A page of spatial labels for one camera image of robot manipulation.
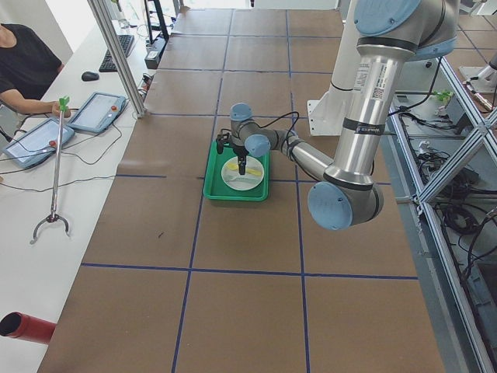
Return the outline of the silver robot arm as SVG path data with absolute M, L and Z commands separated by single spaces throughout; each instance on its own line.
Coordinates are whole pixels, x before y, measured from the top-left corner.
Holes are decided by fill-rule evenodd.
M 346 28 L 358 33 L 360 56 L 352 70 L 350 105 L 345 111 L 335 156 L 313 148 L 292 130 L 260 127 L 245 103 L 231 107 L 228 144 L 238 156 L 282 152 L 317 183 L 308 210 L 328 230 L 370 221 L 381 212 L 383 194 L 372 166 L 403 65 L 449 54 L 455 45 L 458 1 L 358 1 L 349 8 Z

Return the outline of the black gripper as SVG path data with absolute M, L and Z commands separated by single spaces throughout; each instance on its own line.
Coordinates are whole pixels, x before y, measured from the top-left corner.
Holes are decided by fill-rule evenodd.
M 238 156 L 238 173 L 240 175 L 245 175 L 246 156 L 249 152 L 245 148 L 244 141 L 235 136 L 231 136 L 229 144 L 233 149 L 233 152 Z

